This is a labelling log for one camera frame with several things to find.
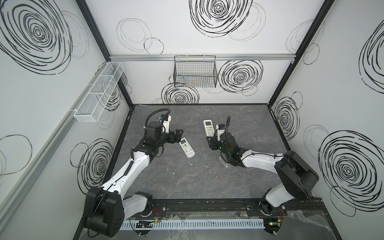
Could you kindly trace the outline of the white remote with batteries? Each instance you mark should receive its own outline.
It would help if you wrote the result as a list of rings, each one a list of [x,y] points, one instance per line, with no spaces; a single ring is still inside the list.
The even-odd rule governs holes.
[[[213,125],[212,120],[204,120],[203,124],[204,124],[206,136],[207,137],[213,137],[215,129],[214,129],[214,125]]]

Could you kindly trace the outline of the clear handle screwdriver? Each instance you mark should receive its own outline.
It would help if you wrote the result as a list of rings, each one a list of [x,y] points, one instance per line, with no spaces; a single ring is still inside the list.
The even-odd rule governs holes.
[[[219,160],[220,160],[220,162],[222,163],[222,165],[223,165],[225,168],[228,168],[228,167],[229,167],[229,164],[225,161],[222,152],[219,153]]]

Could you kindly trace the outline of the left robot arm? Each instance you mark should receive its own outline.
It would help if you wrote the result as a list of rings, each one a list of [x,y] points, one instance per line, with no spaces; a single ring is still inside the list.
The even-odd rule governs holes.
[[[114,237],[123,222],[136,214],[149,216],[153,209],[153,197],[137,192],[126,193],[139,174],[154,160],[165,144],[179,143],[184,131],[170,131],[161,122],[151,122],[145,134],[124,166],[100,187],[92,187],[85,200],[82,227],[93,231],[95,236]]]

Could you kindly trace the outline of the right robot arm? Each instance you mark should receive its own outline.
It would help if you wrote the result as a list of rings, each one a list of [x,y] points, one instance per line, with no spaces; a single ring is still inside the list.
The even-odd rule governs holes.
[[[271,216],[284,203],[310,200],[319,175],[296,152],[267,154],[241,148],[230,133],[207,137],[209,148],[219,150],[223,160],[234,167],[256,168],[277,174],[281,183],[269,189],[259,202],[260,211]]]

